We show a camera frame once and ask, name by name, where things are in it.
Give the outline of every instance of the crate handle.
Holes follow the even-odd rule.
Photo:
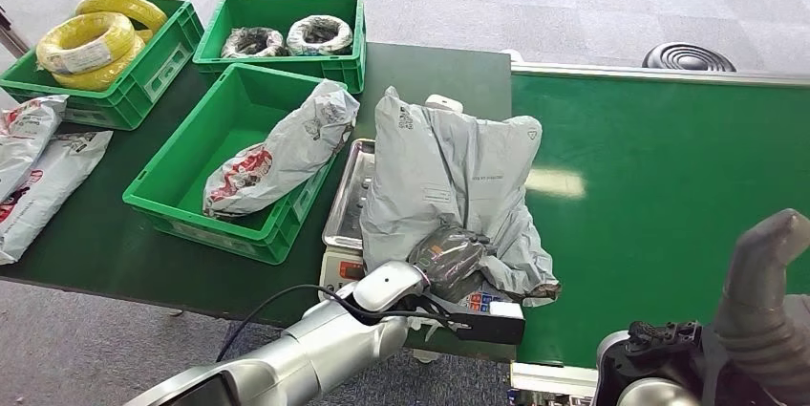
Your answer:
[[[149,81],[146,82],[146,86],[144,86],[144,91],[146,91],[146,95],[149,97],[151,103],[158,101],[160,95],[169,87],[172,79],[174,79],[177,72],[182,69],[182,66],[185,65],[189,57],[191,57],[191,52],[189,52],[182,43],[178,44],[175,51],[166,58],[163,65],[149,78]]]

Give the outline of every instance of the white plastic bag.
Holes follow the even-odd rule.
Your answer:
[[[240,151],[208,177],[202,212],[240,217],[278,201],[340,151],[359,108],[337,83],[323,80],[265,141]]]
[[[0,265],[14,263],[104,156],[111,131],[55,136],[0,204]]]
[[[28,177],[62,121],[67,98],[32,98],[0,115],[0,201]]]
[[[342,19],[318,14],[292,24],[287,35],[290,55],[351,54],[352,28]]]
[[[406,260],[439,224],[488,237],[480,260],[489,284],[527,306],[559,288],[551,256],[525,206],[542,128],[532,117],[489,121],[410,105],[389,88],[375,110],[374,176],[360,216],[369,269]]]

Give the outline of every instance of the wrapped package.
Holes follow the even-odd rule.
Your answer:
[[[157,33],[167,19],[163,10],[147,0],[82,0],[76,7],[76,14],[98,11],[120,12],[146,26],[152,34]]]
[[[95,69],[91,72],[85,72],[77,75],[61,75],[51,74],[53,79],[62,86],[70,89],[79,89],[82,91],[104,91],[113,84],[113,82],[121,75],[129,64],[138,56],[146,44],[140,38],[135,37],[132,47],[118,60],[111,62],[100,69]]]
[[[495,254],[479,266],[494,289],[527,306],[556,298],[551,256],[524,200],[542,133],[536,119],[410,105],[389,88],[375,120],[373,182],[360,215],[369,270],[407,260],[441,223],[455,223],[491,241]]]
[[[0,201],[17,189],[62,122],[67,96],[23,102],[0,116]]]
[[[287,55],[284,37],[268,27],[240,27],[230,31],[225,40],[222,57],[270,57]]]
[[[287,48],[292,55],[340,55],[352,53],[352,28],[343,20],[314,15],[292,25]]]
[[[336,154],[354,128],[360,104],[327,79],[296,110],[217,168],[205,182],[202,212],[232,218],[278,201]]]
[[[119,12],[82,14],[54,27],[36,45],[36,61],[52,74],[83,74],[129,53],[135,28]]]
[[[28,178],[0,204],[0,265],[14,263],[104,156],[111,131],[53,137]]]
[[[488,244],[485,236],[458,224],[440,224],[411,250],[408,263],[422,270],[435,296],[457,303],[480,289],[480,261],[489,254]]]

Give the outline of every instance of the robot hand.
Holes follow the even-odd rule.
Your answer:
[[[307,310],[270,344],[233,360],[187,370],[125,406],[305,404],[396,353],[405,343],[407,318],[416,315],[416,307],[430,310],[432,318],[459,338],[520,342],[525,322],[519,305],[501,303],[503,307],[495,306],[490,313],[473,312],[431,297],[429,285],[416,267],[386,263],[338,290],[340,299]]]

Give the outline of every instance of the black cable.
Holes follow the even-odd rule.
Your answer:
[[[358,315],[361,316],[361,317],[374,318],[374,319],[379,319],[379,318],[383,318],[383,317],[420,317],[420,318],[430,318],[430,319],[436,320],[439,323],[441,323],[442,325],[444,325],[444,324],[446,324],[447,322],[450,321],[450,319],[447,318],[444,315],[436,315],[436,314],[432,314],[432,313],[415,312],[415,311],[409,311],[409,310],[386,310],[386,311],[382,311],[382,312],[369,312],[367,310],[362,310],[359,307],[349,303],[345,299],[338,296],[337,293],[335,293],[334,291],[332,291],[332,290],[330,290],[330,289],[328,289],[326,287],[321,287],[319,285],[312,285],[312,284],[296,285],[294,287],[282,289],[278,293],[270,296],[262,304],[257,306],[256,309],[254,309],[250,314],[248,314],[247,317],[245,317],[245,320],[243,320],[242,323],[239,324],[239,327],[237,327],[236,330],[227,338],[227,340],[225,340],[225,342],[223,344],[223,347],[220,349],[220,354],[217,355],[217,362],[223,361],[223,357],[225,356],[225,353],[227,352],[228,349],[230,349],[231,344],[233,344],[233,341],[235,341],[237,336],[239,336],[239,333],[242,332],[242,330],[245,329],[247,324],[250,323],[251,320],[253,320],[253,317],[255,317],[259,312],[261,312],[262,309],[265,308],[265,306],[272,303],[276,299],[284,296],[287,293],[290,293],[290,292],[298,290],[298,289],[307,289],[307,288],[308,289],[317,289],[317,290],[327,294],[332,299],[334,299],[338,304],[343,306],[343,308],[346,311],[348,311],[350,314],[354,315],[355,317],[358,316]]]

